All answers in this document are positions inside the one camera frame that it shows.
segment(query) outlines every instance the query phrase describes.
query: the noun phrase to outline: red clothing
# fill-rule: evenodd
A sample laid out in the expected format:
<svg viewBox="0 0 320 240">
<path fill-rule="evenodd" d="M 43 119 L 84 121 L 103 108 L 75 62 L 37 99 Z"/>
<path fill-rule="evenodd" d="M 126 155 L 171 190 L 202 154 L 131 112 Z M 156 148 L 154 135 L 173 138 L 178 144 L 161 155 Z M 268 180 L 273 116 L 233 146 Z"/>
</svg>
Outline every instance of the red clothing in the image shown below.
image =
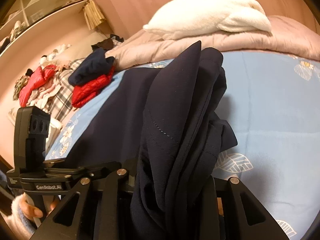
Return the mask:
<svg viewBox="0 0 320 240">
<path fill-rule="evenodd" d="M 54 76 L 55 65 L 48 65 L 44 69 L 38 67 L 31 75 L 28 84 L 21 89 L 19 94 L 19 102 L 21 107 L 27 106 L 31 92 L 46 84 L 46 82 Z"/>
<path fill-rule="evenodd" d="M 108 75 L 103 74 L 83 86 L 75 86 L 72 94 L 72 106 L 80 108 L 97 96 L 101 89 L 110 84 L 114 71 L 115 67 L 112 66 Z"/>
</svg>

